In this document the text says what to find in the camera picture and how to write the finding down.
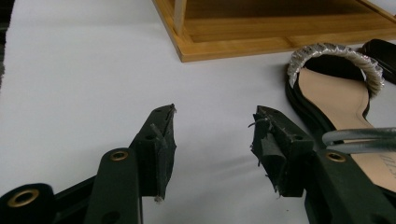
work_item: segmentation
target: brass grommet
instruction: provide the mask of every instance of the brass grommet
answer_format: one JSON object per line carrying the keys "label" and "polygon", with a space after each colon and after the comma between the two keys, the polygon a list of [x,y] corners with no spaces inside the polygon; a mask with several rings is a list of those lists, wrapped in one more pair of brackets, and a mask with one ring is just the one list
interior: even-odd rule
{"label": "brass grommet", "polygon": [[326,157],[327,159],[331,160],[331,161],[336,161],[336,162],[345,162],[347,160],[347,158],[343,155],[340,155],[336,152],[328,152],[326,153]]}
{"label": "brass grommet", "polygon": [[113,161],[123,161],[128,157],[128,152],[126,151],[116,151],[111,153],[110,159]]}
{"label": "brass grommet", "polygon": [[25,189],[14,194],[14,196],[8,200],[7,205],[14,208],[25,206],[34,201],[38,197],[38,194],[38,189]]}

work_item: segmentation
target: wooden tray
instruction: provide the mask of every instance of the wooden tray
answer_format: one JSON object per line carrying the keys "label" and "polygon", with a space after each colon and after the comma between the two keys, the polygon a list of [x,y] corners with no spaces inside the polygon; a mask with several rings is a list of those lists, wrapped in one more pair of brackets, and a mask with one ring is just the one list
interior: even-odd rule
{"label": "wooden tray", "polygon": [[396,39],[396,18],[366,0],[153,2],[182,62]]}

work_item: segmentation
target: beige insole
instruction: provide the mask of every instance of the beige insole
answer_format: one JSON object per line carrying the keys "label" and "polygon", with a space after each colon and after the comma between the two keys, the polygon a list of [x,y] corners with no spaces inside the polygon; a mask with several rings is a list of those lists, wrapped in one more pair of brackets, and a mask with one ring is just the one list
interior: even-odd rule
{"label": "beige insole", "polygon": [[[373,127],[363,117],[369,102],[363,82],[325,76],[306,68],[301,69],[298,82],[303,96],[326,115],[336,130]],[[396,192],[396,152],[351,156],[373,183]]]}

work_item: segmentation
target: sandal strap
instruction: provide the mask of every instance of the sandal strap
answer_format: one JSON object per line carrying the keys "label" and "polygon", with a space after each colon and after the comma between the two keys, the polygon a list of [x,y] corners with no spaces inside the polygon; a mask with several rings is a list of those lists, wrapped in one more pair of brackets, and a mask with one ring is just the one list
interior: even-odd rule
{"label": "sandal strap", "polygon": [[370,97],[376,96],[384,86],[382,68],[375,59],[360,54],[347,46],[331,43],[317,43],[305,46],[291,54],[288,75],[289,83],[292,88],[300,73],[300,69],[304,67],[305,63],[311,58],[317,58],[324,54],[346,58],[359,67],[366,75],[366,83]]}

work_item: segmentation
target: sandal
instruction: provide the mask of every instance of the sandal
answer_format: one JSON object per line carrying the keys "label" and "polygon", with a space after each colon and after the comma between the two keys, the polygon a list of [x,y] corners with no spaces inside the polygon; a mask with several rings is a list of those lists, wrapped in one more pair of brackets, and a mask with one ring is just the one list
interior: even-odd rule
{"label": "sandal", "polygon": [[395,202],[396,128],[375,129],[365,118],[384,85],[377,61],[349,47],[316,44],[292,54],[288,75],[288,99],[318,147],[350,154]]}
{"label": "sandal", "polygon": [[380,39],[373,39],[361,48],[363,54],[378,61],[384,70],[384,78],[396,84],[396,45]]}

